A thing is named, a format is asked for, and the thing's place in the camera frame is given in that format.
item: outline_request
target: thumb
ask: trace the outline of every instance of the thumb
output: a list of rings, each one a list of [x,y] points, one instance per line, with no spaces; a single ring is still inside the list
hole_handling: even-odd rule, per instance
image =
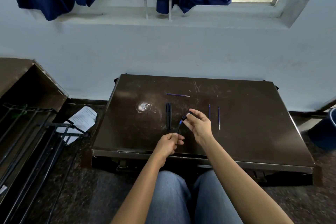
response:
[[[179,135],[177,133],[174,133],[170,140],[173,140],[175,144],[177,144],[177,141],[179,140]]]
[[[191,121],[192,123],[194,123],[194,124],[200,121],[200,119],[196,118],[196,117],[193,116],[191,113],[188,113],[188,114],[187,114],[187,119],[188,119],[189,121]]]

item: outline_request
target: white wall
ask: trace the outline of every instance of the white wall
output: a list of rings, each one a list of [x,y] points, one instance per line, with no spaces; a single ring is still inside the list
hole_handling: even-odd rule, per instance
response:
[[[121,73],[265,79],[308,111],[336,96],[335,50],[336,0],[311,0],[289,30],[41,22],[0,0],[0,54],[35,58],[72,98],[107,100]]]

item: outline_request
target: jeans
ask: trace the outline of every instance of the jeans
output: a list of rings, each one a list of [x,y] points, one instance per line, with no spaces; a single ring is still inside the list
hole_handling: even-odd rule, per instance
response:
[[[189,191],[185,180],[169,171],[157,176],[146,224],[243,224],[213,170]]]

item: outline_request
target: table top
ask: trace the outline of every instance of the table top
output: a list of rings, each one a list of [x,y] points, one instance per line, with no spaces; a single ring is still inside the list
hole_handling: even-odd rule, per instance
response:
[[[190,97],[170,96],[170,94]],[[313,167],[313,159],[272,82],[122,74],[93,149],[150,153],[166,130],[166,103],[172,103],[172,131],[189,108],[210,119],[212,133],[238,162]],[[220,107],[220,130],[218,129]],[[205,153],[183,124],[178,154]]]

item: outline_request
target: bucket rim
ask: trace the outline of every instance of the bucket rim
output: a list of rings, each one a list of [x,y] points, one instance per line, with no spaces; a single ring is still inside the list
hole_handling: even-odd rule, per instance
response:
[[[333,109],[331,109],[328,113],[328,117],[329,119],[331,120],[332,124],[334,125],[334,127],[336,128],[336,123],[335,121],[333,120],[333,117],[331,116],[332,112],[336,110],[336,107],[334,107]]]

